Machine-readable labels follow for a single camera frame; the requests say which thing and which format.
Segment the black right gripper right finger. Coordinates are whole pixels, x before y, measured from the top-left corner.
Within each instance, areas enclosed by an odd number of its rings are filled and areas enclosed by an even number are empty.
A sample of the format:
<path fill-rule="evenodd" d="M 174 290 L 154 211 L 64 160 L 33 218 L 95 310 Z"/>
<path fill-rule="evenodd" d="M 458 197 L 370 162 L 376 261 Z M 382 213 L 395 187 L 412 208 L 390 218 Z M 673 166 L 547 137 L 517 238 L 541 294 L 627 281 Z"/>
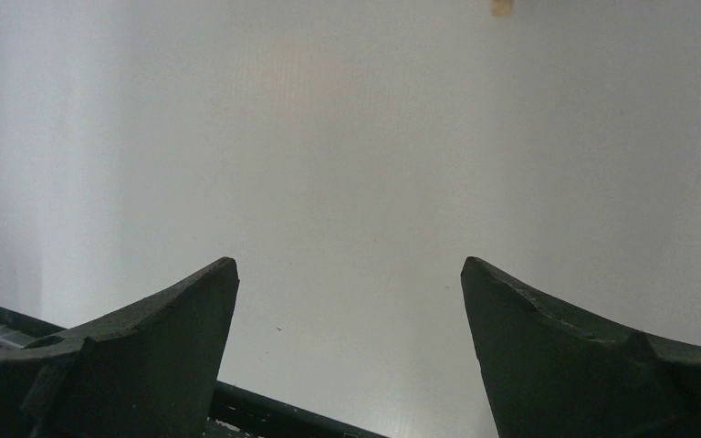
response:
<path fill-rule="evenodd" d="M 501 437 L 701 437 L 701 346 L 551 296 L 470 256 L 466 316 Z"/>

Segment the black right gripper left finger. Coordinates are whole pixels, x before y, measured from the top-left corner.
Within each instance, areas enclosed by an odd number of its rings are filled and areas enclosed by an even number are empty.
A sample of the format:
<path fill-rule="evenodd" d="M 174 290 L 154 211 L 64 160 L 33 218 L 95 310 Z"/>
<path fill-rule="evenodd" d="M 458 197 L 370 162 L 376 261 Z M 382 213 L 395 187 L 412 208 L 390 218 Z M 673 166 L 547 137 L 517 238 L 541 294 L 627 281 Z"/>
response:
<path fill-rule="evenodd" d="M 198 437 L 235 309 L 220 258 L 74 328 L 0 307 L 0 437 Z"/>

